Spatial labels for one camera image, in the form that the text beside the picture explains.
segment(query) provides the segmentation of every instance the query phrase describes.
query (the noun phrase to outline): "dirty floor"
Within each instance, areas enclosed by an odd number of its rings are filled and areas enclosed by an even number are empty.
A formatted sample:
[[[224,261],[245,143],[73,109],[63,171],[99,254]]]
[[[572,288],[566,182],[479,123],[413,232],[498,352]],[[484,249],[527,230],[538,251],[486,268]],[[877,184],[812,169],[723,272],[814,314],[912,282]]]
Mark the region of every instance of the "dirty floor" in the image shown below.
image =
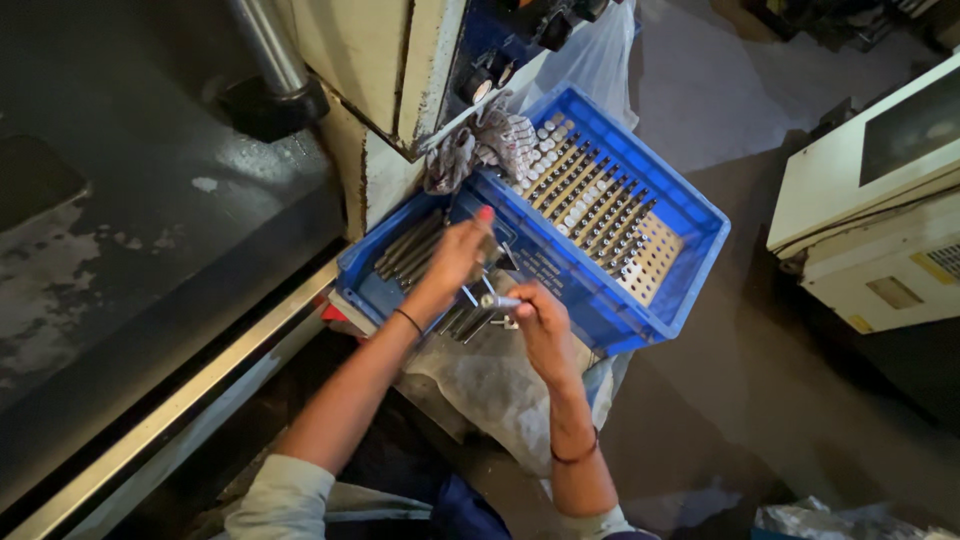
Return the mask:
[[[794,135],[936,57],[894,34],[869,54],[780,43],[733,0],[644,0],[631,60],[636,133],[732,221],[680,337],[638,352],[601,433],[628,518],[665,538],[745,538],[756,506],[816,495],[891,503],[960,528],[960,439],[829,367],[762,250]],[[447,448],[517,539],[564,537],[506,455]]]

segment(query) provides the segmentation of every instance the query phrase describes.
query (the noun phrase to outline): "vent grille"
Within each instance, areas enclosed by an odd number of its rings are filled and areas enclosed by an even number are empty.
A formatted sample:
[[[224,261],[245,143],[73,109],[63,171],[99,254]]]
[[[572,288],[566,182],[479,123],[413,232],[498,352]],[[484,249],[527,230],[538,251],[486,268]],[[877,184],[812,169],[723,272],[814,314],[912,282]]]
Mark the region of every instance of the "vent grille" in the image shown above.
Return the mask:
[[[936,262],[944,272],[947,272],[957,281],[960,281],[960,244],[944,246],[926,252],[930,260]]]

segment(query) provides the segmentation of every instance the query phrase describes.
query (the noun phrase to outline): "woman's left hand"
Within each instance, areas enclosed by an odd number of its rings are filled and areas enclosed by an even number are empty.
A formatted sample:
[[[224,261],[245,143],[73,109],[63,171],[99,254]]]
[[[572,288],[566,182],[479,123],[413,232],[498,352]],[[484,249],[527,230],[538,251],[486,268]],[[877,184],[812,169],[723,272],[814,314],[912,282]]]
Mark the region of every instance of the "woman's left hand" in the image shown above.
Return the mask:
[[[493,234],[493,209],[480,208],[473,219],[448,227],[437,245],[430,267],[405,304],[414,304],[430,318],[451,303],[477,264],[483,264],[481,245]]]

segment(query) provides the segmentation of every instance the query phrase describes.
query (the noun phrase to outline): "gray sleeve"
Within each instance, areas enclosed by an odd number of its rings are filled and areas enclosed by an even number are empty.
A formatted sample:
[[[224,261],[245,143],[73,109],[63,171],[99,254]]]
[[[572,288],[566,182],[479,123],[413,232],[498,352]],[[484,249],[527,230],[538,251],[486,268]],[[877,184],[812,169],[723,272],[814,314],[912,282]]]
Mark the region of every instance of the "gray sleeve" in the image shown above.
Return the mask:
[[[227,517],[230,538],[323,539],[326,499],[335,481],[312,463],[268,456],[240,509]]]
[[[619,504],[613,510],[599,516],[569,518],[562,515],[560,519],[564,526],[576,533],[577,538],[581,540],[601,540],[617,533],[632,533],[632,535],[625,534],[624,537],[637,540],[644,538],[659,539],[657,535],[632,527],[627,523],[627,518],[623,517],[623,510],[620,509]]]

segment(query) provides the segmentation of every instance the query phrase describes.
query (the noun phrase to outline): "woman's right hand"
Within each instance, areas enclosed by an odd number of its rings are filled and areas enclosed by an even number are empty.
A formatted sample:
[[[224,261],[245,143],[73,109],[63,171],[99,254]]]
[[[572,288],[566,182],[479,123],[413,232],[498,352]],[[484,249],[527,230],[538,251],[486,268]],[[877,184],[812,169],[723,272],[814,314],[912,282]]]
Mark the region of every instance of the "woman's right hand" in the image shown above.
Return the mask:
[[[523,331],[527,357],[547,388],[552,393],[582,392],[566,307],[537,281],[517,285],[507,296],[523,301],[513,315]]]

